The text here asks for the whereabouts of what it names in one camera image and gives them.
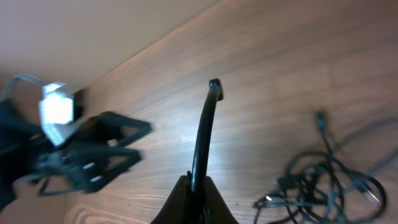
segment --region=white light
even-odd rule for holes
[[[63,86],[63,83],[55,82],[55,83],[50,83],[48,85],[43,86],[43,93],[44,95],[47,95],[48,93],[51,93],[52,91],[56,90],[57,88],[60,88]]]
[[[102,179],[102,176],[98,175],[98,176],[96,176],[94,178],[91,178],[90,182],[96,182],[97,180],[100,180],[100,179]]]
[[[57,94],[49,94],[42,100],[46,123],[67,124],[73,120],[73,100]]]
[[[83,166],[83,169],[89,169],[89,168],[92,168],[93,166],[95,166],[95,163],[91,162],[91,163],[86,164],[85,166]]]

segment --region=tangled cable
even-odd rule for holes
[[[347,168],[343,163],[336,159],[334,155],[343,146],[354,141],[358,137],[386,124],[397,123],[398,118],[388,118],[366,126],[343,140],[340,146],[336,147],[335,150],[332,150],[328,138],[326,137],[326,124],[323,112],[319,111],[317,113],[317,118],[318,129],[322,136],[326,152],[304,152],[295,156],[287,164],[285,175],[277,180],[279,187],[254,203],[253,207],[257,209],[257,214],[254,218],[255,224],[257,223],[260,212],[263,208],[285,207],[287,210],[287,217],[270,222],[269,224],[287,222],[293,222],[295,224],[305,222],[349,224],[369,223],[379,218],[385,211],[387,206],[386,191],[380,182],[372,176],[398,157],[398,149],[395,149],[387,155],[385,159],[374,166],[367,174]],[[321,157],[323,160],[318,164],[309,164],[298,174],[294,174],[292,171],[298,161],[309,156]],[[346,175],[352,181],[352,184],[343,188],[336,176],[337,173]],[[328,176],[329,179],[327,193],[317,188],[320,178],[325,175]],[[373,189],[378,191],[379,198],[373,194]],[[296,190],[297,194],[294,197],[289,197],[287,194],[288,190]],[[370,214],[370,216],[359,220],[347,219],[345,215],[345,194],[352,190],[358,190],[368,199],[377,201],[379,203],[378,210]],[[314,206],[324,206],[325,211],[322,215],[319,215],[313,211]]]

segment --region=white wall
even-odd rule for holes
[[[0,0],[0,75],[88,85],[219,0]]]

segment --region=wood grain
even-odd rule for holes
[[[318,148],[315,108],[337,140],[398,112],[398,1],[223,1],[100,78],[90,112],[113,110],[152,122],[131,147],[145,159],[101,192],[68,196],[65,223],[148,223],[191,169],[208,80],[220,78],[208,175],[240,223],[275,187],[300,151]],[[398,126],[344,152],[366,169],[397,144]],[[378,178],[398,214],[396,169]],[[354,211],[361,209],[356,203]],[[264,212],[261,222],[285,213]]]

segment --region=black object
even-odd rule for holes
[[[148,122],[105,112],[83,123],[69,139],[54,147],[40,127],[26,121],[9,99],[0,102],[0,210],[16,199],[17,179],[38,184],[39,195],[76,190],[97,192],[141,160],[125,146],[151,132]],[[68,190],[46,190],[51,176],[64,176]]]
[[[387,124],[398,123],[398,119],[389,118],[370,124],[344,139],[336,149],[332,149],[326,135],[326,119],[324,112],[318,111],[316,117],[318,121],[318,130],[327,152],[311,151],[296,155],[288,163],[285,175],[278,179],[279,187],[253,204],[253,207],[257,209],[254,223],[257,223],[263,208],[275,207],[285,207],[288,215],[281,220],[270,222],[272,224],[287,222],[360,224],[369,223],[379,218],[384,213],[387,206],[387,195],[384,187],[373,178],[372,175],[397,158],[398,149],[392,151],[392,153],[386,156],[385,159],[379,162],[367,174],[347,168],[337,160],[334,155],[341,150],[343,146],[354,141],[363,134]],[[294,174],[292,171],[298,161],[308,156],[321,157],[323,160],[318,164],[305,166],[298,174]],[[353,183],[343,188],[336,173],[347,175]],[[330,179],[328,192],[323,192],[317,188],[317,184],[323,175],[327,175]],[[295,190],[295,195],[288,194],[288,190],[292,189]],[[345,214],[346,201],[344,195],[352,190],[358,190],[365,197],[378,203],[378,210],[374,213],[366,214],[364,218],[360,218],[359,220],[349,220]],[[379,198],[374,196],[374,190],[378,191]],[[324,206],[326,209],[322,215],[319,215],[313,211],[314,206]]]
[[[85,112],[86,89],[81,89],[73,94],[73,122],[80,119]]]
[[[206,176],[211,128],[217,101],[223,99],[218,79],[210,80],[210,89],[200,116],[197,142],[190,171],[178,180],[160,213],[152,221],[159,223],[237,223],[214,182]]]

